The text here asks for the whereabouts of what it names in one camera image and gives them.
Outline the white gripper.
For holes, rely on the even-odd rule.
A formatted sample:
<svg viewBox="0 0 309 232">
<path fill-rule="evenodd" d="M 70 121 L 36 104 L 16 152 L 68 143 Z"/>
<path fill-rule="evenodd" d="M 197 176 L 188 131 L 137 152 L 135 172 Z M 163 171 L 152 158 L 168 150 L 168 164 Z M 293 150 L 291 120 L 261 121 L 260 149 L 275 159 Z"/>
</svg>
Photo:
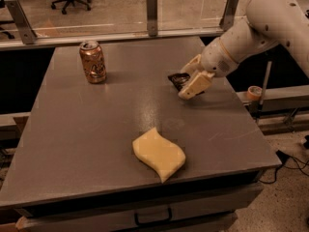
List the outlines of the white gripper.
<svg viewBox="0 0 309 232">
<path fill-rule="evenodd" d="M 239 64 L 228 54 L 222 41 L 215 38 L 204 48 L 201 55 L 197 54 L 181 68 L 180 73 L 187 73 L 191 77 L 180 90 L 179 97 L 190 100 L 206 91 L 211 86 L 214 76 L 225 77 L 238 66 Z"/>
</svg>

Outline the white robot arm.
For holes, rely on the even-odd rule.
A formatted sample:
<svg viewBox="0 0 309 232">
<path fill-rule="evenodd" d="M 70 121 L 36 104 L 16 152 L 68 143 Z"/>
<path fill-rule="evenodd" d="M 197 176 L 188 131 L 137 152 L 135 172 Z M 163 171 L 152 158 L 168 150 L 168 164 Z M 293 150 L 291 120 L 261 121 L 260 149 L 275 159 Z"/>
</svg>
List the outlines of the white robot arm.
<svg viewBox="0 0 309 232">
<path fill-rule="evenodd" d="M 209 43 L 182 69 L 189 79 L 179 97 L 189 100 L 206 91 L 252 55 L 284 46 L 309 75 L 309 20 L 296 0 L 248 0 L 245 17 Z"/>
</svg>

